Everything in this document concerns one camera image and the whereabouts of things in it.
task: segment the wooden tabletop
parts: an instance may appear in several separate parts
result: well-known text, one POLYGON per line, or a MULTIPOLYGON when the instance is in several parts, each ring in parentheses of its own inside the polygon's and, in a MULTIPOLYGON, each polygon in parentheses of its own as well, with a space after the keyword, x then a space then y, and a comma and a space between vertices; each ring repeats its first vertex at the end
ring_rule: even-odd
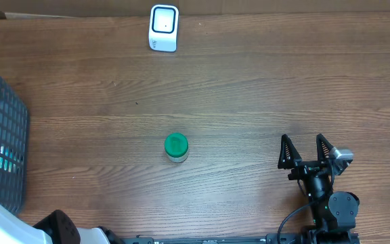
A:
MULTIPOLYGON (((390 13, 182 16, 178 50, 145 17, 0 21, 0 75, 31 114, 26 205, 122 237, 276 232, 307 202, 277 169, 287 133, 355 160, 335 190, 361 199, 363 243, 390 243, 390 13), (163 142, 188 137, 170 162, 163 142)), ((284 232, 311 224, 309 211, 284 232)))

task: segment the green bottle cap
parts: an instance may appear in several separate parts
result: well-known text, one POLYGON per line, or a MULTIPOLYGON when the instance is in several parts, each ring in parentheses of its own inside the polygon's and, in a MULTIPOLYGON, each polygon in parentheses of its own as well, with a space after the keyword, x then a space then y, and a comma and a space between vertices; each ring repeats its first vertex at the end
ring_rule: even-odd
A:
POLYGON ((183 157, 188 150, 188 139, 180 133, 172 133, 165 140, 165 151, 172 158, 183 157))

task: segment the black cable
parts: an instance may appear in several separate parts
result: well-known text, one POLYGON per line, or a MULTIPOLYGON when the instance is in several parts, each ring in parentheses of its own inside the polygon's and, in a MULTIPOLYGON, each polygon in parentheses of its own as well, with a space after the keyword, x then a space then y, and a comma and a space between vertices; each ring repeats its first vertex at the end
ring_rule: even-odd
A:
MULTIPOLYGON (((334 170, 333 170, 333 163, 330 164, 330 175, 331 175, 330 190, 333 192, 333 184, 334 184, 334 181, 335 181, 335 174, 334 174, 334 170)), ((297 180, 297 184, 299 185, 299 188, 301 189, 301 192, 306 196, 305 192, 302 189, 300 180, 297 180)), ((327 195, 327 192, 325 192, 324 195, 321 196, 319 199, 311 201, 310 203, 308 203, 308 204, 306 204, 306 205, 304 205, 304 206, 294 210, 286 218, 284 218, 284 220, 282 221, 281 225, 279 225, 278 233, 276 234, 276 240, 277 240, 278 244, 281 244, 281 230, 282 230, 282 227, 284 227, 285 223, 291 217, 293 217, 295 214, 299 213, 300 211, 304 210, 307 207, 311 207, 314 203, 317 203, 319 200, 323 199, 326 195, 327 195)))

